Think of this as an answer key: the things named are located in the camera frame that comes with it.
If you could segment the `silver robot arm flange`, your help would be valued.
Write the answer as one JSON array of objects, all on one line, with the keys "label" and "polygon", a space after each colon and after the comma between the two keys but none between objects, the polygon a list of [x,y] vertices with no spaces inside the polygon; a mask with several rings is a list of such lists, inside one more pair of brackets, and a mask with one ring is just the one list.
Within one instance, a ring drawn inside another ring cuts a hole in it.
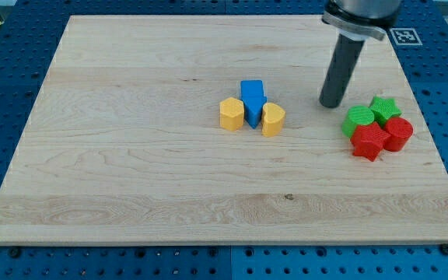
[{"label": "silver robot arm flange", "polygon": [[351,40],[383,40],[395,24],[401,0],[329,0],[321,17]]}]

